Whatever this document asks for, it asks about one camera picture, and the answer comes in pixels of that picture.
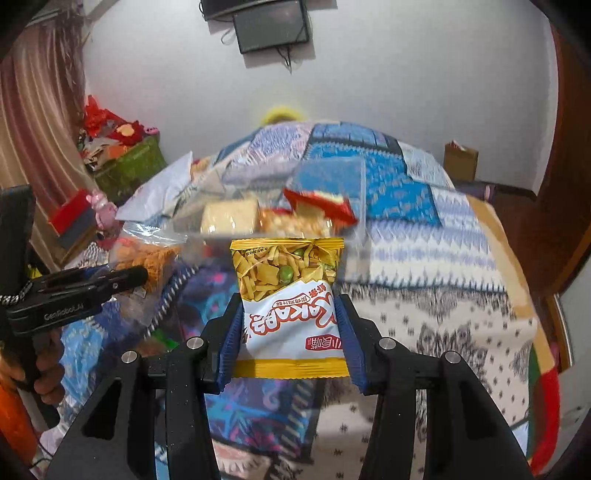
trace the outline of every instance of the green pea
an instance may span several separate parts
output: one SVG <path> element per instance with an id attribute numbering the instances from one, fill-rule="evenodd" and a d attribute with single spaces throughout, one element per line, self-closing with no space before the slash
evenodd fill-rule
<path id="1" fill-rule="evenodd" d="M 294 269 L 289 265 L 282 265 L 279 268 L 279 282 L 283 285 L 290 284 L 294 278 Z"/>

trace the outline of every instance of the curtain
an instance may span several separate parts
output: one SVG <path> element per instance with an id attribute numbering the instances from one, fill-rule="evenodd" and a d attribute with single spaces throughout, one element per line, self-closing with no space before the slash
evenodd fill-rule
<path id="1" fill-rule="evenodd" d="M 52 271 L 58 246 L 48 219 L 80 188 L 93 187 L 76 149 L 84 89 L 78 17 L 26 28 L 0 63 L 0 187 L 33 187 L 31 243 Z"/>

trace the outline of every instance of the green storage bin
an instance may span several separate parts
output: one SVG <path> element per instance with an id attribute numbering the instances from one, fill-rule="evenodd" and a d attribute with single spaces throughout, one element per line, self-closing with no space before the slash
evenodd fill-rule
<path id="1" fill-rule="evenodd" d="M 94 179 L 111 202 L 122 205 L 140 185 L 166 167 L 158 141 L 146 137 L 125 155 L 105 164 Z"/>

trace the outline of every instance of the blue gripper pad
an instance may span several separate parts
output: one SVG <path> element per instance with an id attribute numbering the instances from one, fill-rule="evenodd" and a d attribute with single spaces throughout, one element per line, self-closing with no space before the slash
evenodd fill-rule
<path id="1" fill-rule="evenodd" d="M 232 372 L 238 357 L 238 350 L 240 350 L 240 338 L 242 335 L 242 324 L 244 321 L 244 307 L 242 302 L 236 310 L 236 315 L 230 324 L 228 334 L 220 350 L 219 370 L 217 372 L 217 386 L 220 392 L 232 380 Z"/>
<path id="2" fill-rule="evenodd" d="M 347 369 L 353 384 L 357 385 L 361 393 L 366 393 L 368 380 L 365 375 L 365 356 L 351 320 L 347 314 L 347 310 L 339 297 L 335 297 L 335 313 L 336 323 L 339 328 L 340 341 L 343 344 L 343 354 L 345 355 L 345 362 L 347 362 Z"/>

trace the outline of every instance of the silver screw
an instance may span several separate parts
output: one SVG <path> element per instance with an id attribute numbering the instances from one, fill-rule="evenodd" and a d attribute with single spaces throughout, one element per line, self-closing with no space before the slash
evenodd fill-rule
<path id="1" fill-rule="evenodd" d="M 462 357 L 460 356 L 459 353 L 450 351 L 450 352 L 446 352 L 445 360 L 447 360 L 451 364 L 458 364 L 462 360 Z"/>
<path id="2" fill-rule="evenodd" d="M 189 340 L 187 340 L 187 346 L 191 350 L 196 350 L 198 348 L 201 348 L 203 346 L 203 344 L 204 344 L 204 342 L 201 337 L 192 337 Z"/>
<path id="3" fill-rule="evenodd" d="M 129 350 L 121 355 L 121 361 L 125 364 L 131 364 L 135 362 L 138 358 L 138 354 L 135 353 L 133 350 Z"/>
<path id="4" fill-rule="evenodd" d="M 396 340 L 390 337 L 380 338 L 378 345 L 384 350 L 392 350 L 396 348 Z"/>

